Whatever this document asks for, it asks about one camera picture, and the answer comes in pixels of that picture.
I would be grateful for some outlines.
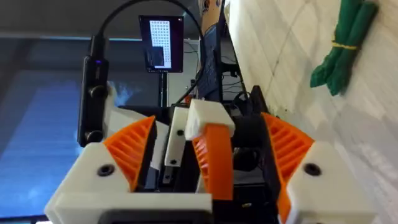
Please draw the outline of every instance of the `black screw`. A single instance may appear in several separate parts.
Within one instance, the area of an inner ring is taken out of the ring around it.
[[[114,172],[114,165],[112,165],[112,164],[105,164],[105,165],[102,165],[102,166],[101,166],[100,168],[98,168],[98,170],[97,170],[97,174],[98,174],[100,177],[109,176],[109,175],[113,174],[113,172]]]
[[[319,176],[322,174],[321,168],[318,165],[309,163],[304,165],[304,171],[312,176]]]
[[[183,131],[183,130],[178,130],[178,131],[177,131],[177,135],[178,135],[178,136],[182,136],[183,134],[184,134],[184,131]]]

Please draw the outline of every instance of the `desk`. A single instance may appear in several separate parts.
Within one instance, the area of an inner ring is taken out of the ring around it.
[[[226,0],[225,16],[248,91],[259,85],[271,113],[334,145],[374,202],[378,221],[393,224],[398,222],[398,2],[379,2],[348,91],[335,97],[326,86],[310,88],[309,79],[331,48],[340,1]]]

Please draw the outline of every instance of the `white block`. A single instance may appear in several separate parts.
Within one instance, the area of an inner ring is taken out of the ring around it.
[[[187,125],[188,111],[188,108],[176,107],[174,109],[169,142],[167,143],[166,156],[164,159],[165,166],[179,167],[181,165],[185,147],[184,132]],[[178,131],[183,131],[183,134],[179,136],[177,134]]]
[[[303,168],[308,163],[316,164],[322,174],[307,174]],[[292,207],[286,224],[370,224],[376,216],[362,186],[338,151],[326,142],[311,146],[287,191]]]
[[[226,125],[229,129],[229,135],[231,137],[234,135],[235,124],[221,103],[192,100],[189,107],[187,127],[185,128],[185,139],[191,141],[199,137],[206,124]]]

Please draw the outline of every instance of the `rubber band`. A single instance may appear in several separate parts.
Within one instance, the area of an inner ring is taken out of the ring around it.
[[[344,44],[339,44],[335,42],[335,34],[331,37],[331,45],[333,47],[339,47],[339,48],[344,48],[347,50],[356,50],[358,47],[357,46],[349,46],[349,45],[344,45]]]
[[[338,43],[333,42],[333,41],[332,41],[331,45],[334,46],[334,47],[344,48],[344,49],[347,49],[347,50],[356,50],[358,48],[357,46],[349,46],[349,45],[344,45],[344,44],[338,44]]]

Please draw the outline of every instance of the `computer monitor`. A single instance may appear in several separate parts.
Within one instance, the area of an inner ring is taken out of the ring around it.
[[[201,51],[206,51],[207,60],[205,62],[203,76],[198,82],[198,97],[209,101],[223,101],[223,83],[221,67],[221,44],[220,44],[220,25],[216,23],[205,32],[204,39],[206,49],[202,42]]]
[[[182,16],[139,16],[148,72],[183,72]]]

